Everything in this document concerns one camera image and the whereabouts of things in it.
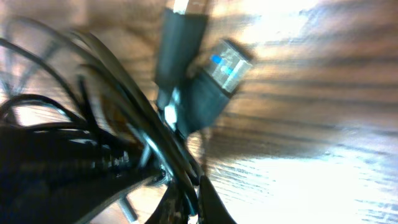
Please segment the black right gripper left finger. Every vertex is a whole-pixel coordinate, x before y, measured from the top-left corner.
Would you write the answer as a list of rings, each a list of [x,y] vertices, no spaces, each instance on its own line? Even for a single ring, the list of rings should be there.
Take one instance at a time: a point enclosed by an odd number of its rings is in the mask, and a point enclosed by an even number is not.
[[[86,223],[160,174],[136,169],[135,146],[72,141],[80,131],[1,126],[1,223]]]

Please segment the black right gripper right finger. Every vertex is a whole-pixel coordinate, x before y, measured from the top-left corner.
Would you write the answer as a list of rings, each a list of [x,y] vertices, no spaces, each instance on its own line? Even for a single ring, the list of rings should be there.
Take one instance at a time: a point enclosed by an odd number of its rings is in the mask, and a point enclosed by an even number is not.
[[[236,224],[205,175],[200,178],[198,203],[200,224]]]

